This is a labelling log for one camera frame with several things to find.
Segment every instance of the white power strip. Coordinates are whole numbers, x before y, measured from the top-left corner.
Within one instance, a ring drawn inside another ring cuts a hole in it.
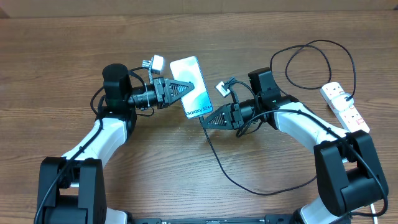
[[[350,94],[345,93],[339,83],[327,83],[320,92],[345,130],[355,132],[362,129],[369,133],[368,125],[354,106],[354,99],[346,101]]]

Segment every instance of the power outlet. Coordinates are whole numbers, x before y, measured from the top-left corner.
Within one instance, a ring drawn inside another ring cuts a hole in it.
[[[354,100],[352,99],[352,102],[344,101],[347,98],[344,95],[349,96],[349,94],[344,92],[339,83],[327,83],[320,92],[345,130],[355,132],[362,129],[367,133],[370,132],[365,120],[355,108]]]

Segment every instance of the power strip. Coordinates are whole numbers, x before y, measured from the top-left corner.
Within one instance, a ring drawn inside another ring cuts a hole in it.
[[[365,120],[354,106],[354,99],[346,101],[350,94],[345,93],[339,83],[327,83],[320,92],[345,130],[355,132],[362,129],[367,133],[370,132]]]

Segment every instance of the wooden tabletop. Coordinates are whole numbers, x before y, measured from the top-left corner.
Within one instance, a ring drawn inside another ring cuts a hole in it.
[[[315,39],[334,40],[353,55],[355,105],[371,128],[390,190],[389,210],[380,220],[397,223],[397,24],[395,11],[0,20],[0,223],[32,223],[40,163],[69,151],[92,129],[89,102],[102,86],[105,66],[134,68],[159,54],[167,60],[162,75],[171,78],[169,62],[195,55],[218,108],[231,101],[213,88],[220,80],[235,76],[249,83],[247,74],[268,67],[274,52]],[[316,45],[330,60],[332,81],[352,92],[353,71],[345,52],[331,44]],[[340,127],[318,90],[299,89],[286,80],[284,68],[293,52],[274,59],[278,85]],[[328,76],[315,50],[298,55],[289,74],[305,86],[322,85]],[[244,88],[236,89],[240,99],[250,97]],[[267,124],[241,139],[234,131],[209,135],[226,172],[249,189],[272,192],[315,175],[313,155]],[[136,218],[292,213],[318,194],[316,182],[270,197],[237,188],[220,171],[198,120],[188,120],[179,102],[151,118],[140,117],[104,175],[108,206]],[[376,210],[381,208],[376,203]],[[354,223],[372,220],[355,217]]]

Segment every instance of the wooden table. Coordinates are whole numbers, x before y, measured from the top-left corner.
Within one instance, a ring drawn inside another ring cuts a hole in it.
[[[249,83],[247,73],[268,67],[274,52],[314,39],[337,41],[355,59],[355,105],[371,128],[390,189],[389,210],[380,220],[397,223],[397,24],[395,11],[0,20],[0,223],[32,223],[40,163],[69,151],[93,127],[89,102],[102,85],[105,66],[133,68],[154,54],[167,64],[196,55],[218,108],[231,101],[213,88],[220,80],[235,76]],[[332,81],[351,92],[348,56],[334,45],[317,46],[330,59]],[[319,91],[296,88],[284,77],[292,53],[275,58],[277,83],[340,126]],[[314,50],[295,58],[289,72],[306,86],[322,85],[328,75]],[[168,65],[163,76],[172,77]],[[244,88],[237,91],[242,100],[250,97]],[[315,175],[308,150],[268,125],[241,139],[233,131],[209,133],[227,173],[249,189],[272,192]],[[271,197],[237,188],[220,171],[198,120],[186,119],[178,102],[139,118],[104,175],[108,206],[136,218],[261,217],[292,213],[317,196],[315,183]],[[372,221],[356,217],[354,223]]]

